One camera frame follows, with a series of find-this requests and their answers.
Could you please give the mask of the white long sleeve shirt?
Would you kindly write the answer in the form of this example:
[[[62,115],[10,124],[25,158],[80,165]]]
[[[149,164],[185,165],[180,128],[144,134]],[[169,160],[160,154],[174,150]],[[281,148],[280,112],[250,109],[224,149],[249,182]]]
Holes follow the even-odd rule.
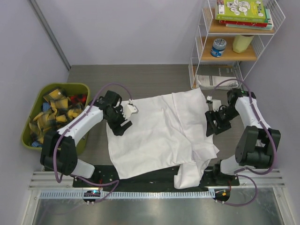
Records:
[[[137,99],[138,113],[122,136],[107,128],[110,160],[121,180],[178,166],[176,189],[200,185],[218,148],[207,136],[206,99],[200,89]]]

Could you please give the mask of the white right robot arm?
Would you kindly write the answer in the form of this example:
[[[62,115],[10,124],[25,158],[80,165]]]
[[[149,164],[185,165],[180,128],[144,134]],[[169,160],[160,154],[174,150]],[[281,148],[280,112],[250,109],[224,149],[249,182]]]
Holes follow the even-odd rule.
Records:
[[[206,102],[212,105],[212,110],[205,113],[206,136],[229,130],[231,120],[238,116],[244,126],[235,154],[213,166],[212,181],[217,185],[228,185],[245,170],[257,175],[270,173],[277,158],[281,133],[263,119],[255,94],[234,88],[227,92],[227,105],[222,105],[211,96],[207,97]]]

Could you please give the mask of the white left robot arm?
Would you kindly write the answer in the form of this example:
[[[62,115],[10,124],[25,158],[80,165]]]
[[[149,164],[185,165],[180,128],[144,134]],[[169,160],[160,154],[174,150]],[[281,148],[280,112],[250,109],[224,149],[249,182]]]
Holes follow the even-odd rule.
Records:
[[[60,174],[82,177],[89,187],[95,187],[100,176],[94,165],[79,160],[76,147],[79,141],[98,123],[106,120],[115,136],[122,136],[132,125],[129,120],[138,109],[130,100],[122,105],[122,98],[113,91],[94,99],[66,126],[48,131],[44,136],[40,163]]]

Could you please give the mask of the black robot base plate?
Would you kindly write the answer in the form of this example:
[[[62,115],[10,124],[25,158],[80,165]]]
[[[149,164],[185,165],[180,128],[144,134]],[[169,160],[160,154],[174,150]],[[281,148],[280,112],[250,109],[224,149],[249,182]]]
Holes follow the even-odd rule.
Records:
[[[96,165],[99,172],[97,182],[106,184],[119,180],[118,173],[113,165]],[[148,172],[129,179],[119,181],[115,192],[201,192],[208,191],[208,187],[237,187],[240,185],[239,179],[230,175],[223,175],[220,171],[209,166],[196,187],[176,189],[173,178],[179,171],[179,166]],[[84,181],[77,179],[73,181],[74,188],[91,188],[92,186]]]

